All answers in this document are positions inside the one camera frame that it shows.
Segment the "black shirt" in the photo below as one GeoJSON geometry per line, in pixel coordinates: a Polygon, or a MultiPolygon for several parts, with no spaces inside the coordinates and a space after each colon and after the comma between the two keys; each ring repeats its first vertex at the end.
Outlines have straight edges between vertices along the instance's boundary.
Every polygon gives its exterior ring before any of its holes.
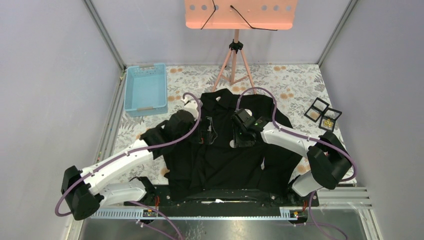
{"type": "Polygon", "coordinates": [[[251,147],[230,147],[231,117],[236,107],[251,111],[255,118],[275,117],[279,124],[291,127],[289,119],[274,109],[273,100],[259,94],[240,96],[224,88],[203,93],[200,101],[201,120],[212,117],[217,138],[212,145],[200,144],[199,125],[190,137],[164,156],[171,190],[192,195],[212,189],[258,189],[284,196],[301,155],[264,142],[251,147]]]}

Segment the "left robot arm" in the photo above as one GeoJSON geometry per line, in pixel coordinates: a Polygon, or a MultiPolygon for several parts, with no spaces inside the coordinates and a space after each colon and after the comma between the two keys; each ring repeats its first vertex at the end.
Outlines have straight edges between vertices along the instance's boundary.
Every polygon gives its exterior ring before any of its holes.
{"type": "Polygon", "coordinates": [[[77,221],[93,215],[106,202],[107,197],[101,191],[110,181],[141,163],[170,154],[179,142],[194,133],[201,114],[201,109],[179,110],[120,153],[84,169],[74,165],[67,168],[55,214],[58,217],[71,215],[77,221]]]}

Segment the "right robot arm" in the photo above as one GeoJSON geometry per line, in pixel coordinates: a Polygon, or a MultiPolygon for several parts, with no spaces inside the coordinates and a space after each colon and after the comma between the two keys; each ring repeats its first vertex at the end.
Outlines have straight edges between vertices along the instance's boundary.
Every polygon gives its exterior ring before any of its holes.
{"type": "Polygon", "coordinates": [[[244,108],[237,110],[231,120],[236,148],[261,142],[282,147],[308,160],[310,170],[288,185],[286,198],[293,206],[301,205],[312,191],[335,189],[352,167],[346,150],[331,131],[307,136],[270,118],[255,118],[244,108]]]}

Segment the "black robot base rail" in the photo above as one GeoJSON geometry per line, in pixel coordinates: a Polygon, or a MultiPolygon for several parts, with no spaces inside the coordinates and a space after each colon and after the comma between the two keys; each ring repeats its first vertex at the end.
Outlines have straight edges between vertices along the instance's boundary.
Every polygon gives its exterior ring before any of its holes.
{"type": "Polygon", "coordinates": [[[139,201],[167,217],[177,218],[288,218],[295,211],[320,205],[318,196],[287,196],[258,189],[211,189],[186,195],[168,185],[156,185],[139,201]]]}

